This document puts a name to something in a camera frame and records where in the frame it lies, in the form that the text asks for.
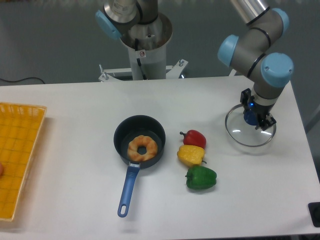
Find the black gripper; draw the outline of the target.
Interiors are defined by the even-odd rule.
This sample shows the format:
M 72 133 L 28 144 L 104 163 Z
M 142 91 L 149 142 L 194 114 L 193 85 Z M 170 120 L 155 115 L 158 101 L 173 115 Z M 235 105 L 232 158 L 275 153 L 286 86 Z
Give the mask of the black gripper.
M 251 96 L 249 98 L 249 119 L 257 120 L 256 130 L 261 129 L 265 131 L 277 123 L 270 114 L 274 105 L 274 98 L 266 99 L 261 96 Z

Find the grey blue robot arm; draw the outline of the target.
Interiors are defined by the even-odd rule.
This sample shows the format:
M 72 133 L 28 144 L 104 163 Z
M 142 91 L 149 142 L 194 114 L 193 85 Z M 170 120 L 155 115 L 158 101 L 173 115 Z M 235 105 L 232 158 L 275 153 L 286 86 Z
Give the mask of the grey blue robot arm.
M 267 54 L 267 50 L 286 32 L 289 17 L 279 8 L 270 8 L 264 0 L 234 0 L 232 5 L 248 32 L 241 37 L 229 35 L 217 56 L 253 81 L 253 87 L 240 95 L 243 118 L 257 129 L 267 130 L 276 123 L 270 111 L 294 71 L 290 57 L 277 52 Z M 108 0 L 95 19 L 106 35 L 126 46 L 134 80 L 166 77 L 166 47 L 173 27 L 159 12 L 156 0 Z

